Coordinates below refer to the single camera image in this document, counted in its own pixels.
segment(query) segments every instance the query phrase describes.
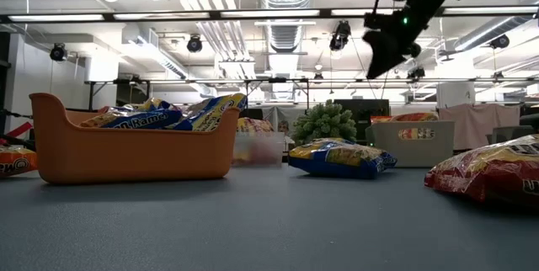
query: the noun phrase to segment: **gray table surface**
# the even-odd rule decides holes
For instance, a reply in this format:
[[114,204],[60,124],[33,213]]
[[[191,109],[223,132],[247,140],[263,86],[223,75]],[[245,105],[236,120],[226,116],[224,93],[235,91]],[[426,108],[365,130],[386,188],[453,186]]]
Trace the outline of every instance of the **gray table surface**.
[[214,181],[0,180],[0,270],[537,270],[539,215],[423,186],[233,169]]

